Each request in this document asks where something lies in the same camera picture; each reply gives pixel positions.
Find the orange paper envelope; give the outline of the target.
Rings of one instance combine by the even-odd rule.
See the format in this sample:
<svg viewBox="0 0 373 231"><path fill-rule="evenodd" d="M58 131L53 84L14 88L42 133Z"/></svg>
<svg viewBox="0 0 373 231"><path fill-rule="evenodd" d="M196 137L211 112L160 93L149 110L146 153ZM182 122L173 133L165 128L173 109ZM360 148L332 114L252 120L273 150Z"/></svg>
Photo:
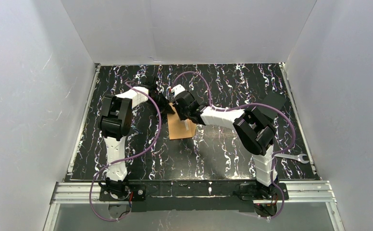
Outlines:
<svg viewBox="0 0 373 231"><path fill-rule="evenodd" d="M170 140L188 139L193 138L196 133L196 124L189 119L189 131L186 131L184 120L180 120L173 104L171 103L175 114L167 115L168 131Z"/></svg>

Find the beige ornate letter sheet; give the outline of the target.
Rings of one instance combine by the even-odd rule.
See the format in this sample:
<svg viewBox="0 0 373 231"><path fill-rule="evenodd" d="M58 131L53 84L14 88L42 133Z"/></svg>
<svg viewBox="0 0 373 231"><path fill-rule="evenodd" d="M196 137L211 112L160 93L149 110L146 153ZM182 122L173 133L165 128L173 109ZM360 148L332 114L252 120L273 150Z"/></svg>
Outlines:
<svg viewBox="0 0 373 231"><path fill-rule="evenodd" d="M186 119L184 121L184 125L185 125L185 128L186 128L186 131L189 131L189 119Z"/></svg>

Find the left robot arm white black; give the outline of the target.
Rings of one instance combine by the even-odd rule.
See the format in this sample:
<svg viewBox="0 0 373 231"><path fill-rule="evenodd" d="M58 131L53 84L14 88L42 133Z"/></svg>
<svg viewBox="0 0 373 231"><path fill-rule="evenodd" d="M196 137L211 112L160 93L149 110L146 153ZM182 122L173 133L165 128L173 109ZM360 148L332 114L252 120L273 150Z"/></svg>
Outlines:
<svg viewBox="0 0 373 231"><path fill-rule="evenodd" d="M126 92L103 96L99 128L107 148L107 180L120 182L127 176L125 141L131 128L133 108L151 99L160 116L175 114L169 100L158 90L157 82L157 77L149 76Z"/></svg>

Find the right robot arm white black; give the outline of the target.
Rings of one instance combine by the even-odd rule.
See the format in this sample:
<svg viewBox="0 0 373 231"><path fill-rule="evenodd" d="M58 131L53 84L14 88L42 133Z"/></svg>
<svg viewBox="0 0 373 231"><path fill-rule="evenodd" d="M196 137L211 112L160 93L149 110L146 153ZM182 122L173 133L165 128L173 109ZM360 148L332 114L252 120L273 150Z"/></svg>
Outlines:
<svg viewBox="0 0 373 231"><path fill-rule="evenodd" d="M174 108L180 120L189 119L195 124L214 125L232 129L254 160L256 181L268 187L277 183L273 166L275 129L266 116L255 106L228 111L199 104L185 89L171 89Z"/></svg>

